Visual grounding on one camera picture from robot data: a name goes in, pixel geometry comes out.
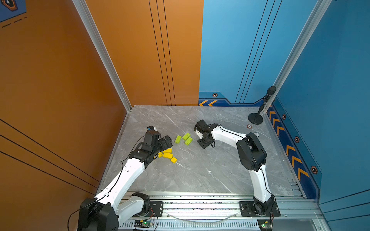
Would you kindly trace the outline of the lime green long block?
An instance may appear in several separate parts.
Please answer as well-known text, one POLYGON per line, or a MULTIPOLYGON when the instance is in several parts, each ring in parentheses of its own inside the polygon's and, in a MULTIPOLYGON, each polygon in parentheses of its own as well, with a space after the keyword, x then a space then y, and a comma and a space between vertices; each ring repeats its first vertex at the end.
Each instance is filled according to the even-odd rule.
POLYGON ((186 133, 183 137, 182 137, 182 139, 184 140, 184 141, 186 141, 186 140, 188 140, 189 138, 190 138, 190 133, 186 133))
POLYGON ((192 137, 189 137, 186 141, 185 141, 185 145, 190 145, 193 141, 193 138, 192 137))
POLYGON ((175 143, 179 144, 181 139, 182 139, 182 137, 180 135, 177 135, 177 137, 175 139, 175 143))

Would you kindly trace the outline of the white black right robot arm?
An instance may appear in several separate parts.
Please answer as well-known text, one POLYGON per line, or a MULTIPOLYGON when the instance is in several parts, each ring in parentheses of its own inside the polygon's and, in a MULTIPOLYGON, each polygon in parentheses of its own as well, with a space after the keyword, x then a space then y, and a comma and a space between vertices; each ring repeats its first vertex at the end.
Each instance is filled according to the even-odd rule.
POLYGON ((238 133, 222 127, 221 124, 207 124, 201 120, 195 124, 198 144, 205 149, 215 147, 216 141, 224 142, 238 151, 241 164, 249 171, 253 185, 254 213, 259 216, 272 215, 276 198, 267 180, 267 153, 258 137, 250 132, 238 133))

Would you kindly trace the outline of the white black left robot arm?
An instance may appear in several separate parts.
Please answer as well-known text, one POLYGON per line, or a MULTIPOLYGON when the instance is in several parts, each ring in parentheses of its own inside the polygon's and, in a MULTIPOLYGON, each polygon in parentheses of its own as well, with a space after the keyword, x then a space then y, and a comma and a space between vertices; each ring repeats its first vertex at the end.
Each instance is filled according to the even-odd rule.
POLYGON ((148 213, 150 197, 146 194, 135 192, 126 202, 121 200, 159 153, 171 147, 172 140, 168 135, 161 137, 157 131, 148 131, 112 182, 94 198, 86 198, 81 203, 77 210, 77 230, 117 231, 131 217, 148 213))

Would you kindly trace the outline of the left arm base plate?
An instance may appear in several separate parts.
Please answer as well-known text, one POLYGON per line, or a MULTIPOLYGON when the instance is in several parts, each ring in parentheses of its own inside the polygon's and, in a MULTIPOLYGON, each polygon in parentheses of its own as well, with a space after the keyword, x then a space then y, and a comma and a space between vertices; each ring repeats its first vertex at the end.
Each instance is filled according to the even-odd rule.
POLYGON ((135 214, 133 218, 138 217, 151 217, 155 213, 159 218, 163 215, 163 201, 150 201, 149 206, 139 214, 135 214))

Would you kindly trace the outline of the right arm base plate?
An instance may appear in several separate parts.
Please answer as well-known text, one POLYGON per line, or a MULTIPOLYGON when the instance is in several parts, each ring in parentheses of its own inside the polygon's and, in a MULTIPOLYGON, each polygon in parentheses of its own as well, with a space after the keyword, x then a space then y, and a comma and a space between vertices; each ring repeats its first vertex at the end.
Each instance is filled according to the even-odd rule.
POLYGON ((242 217, 280 217, 280 209, 276 202, 269 200, 265 203, 254 201, 240 201, 240 212, 242 217))

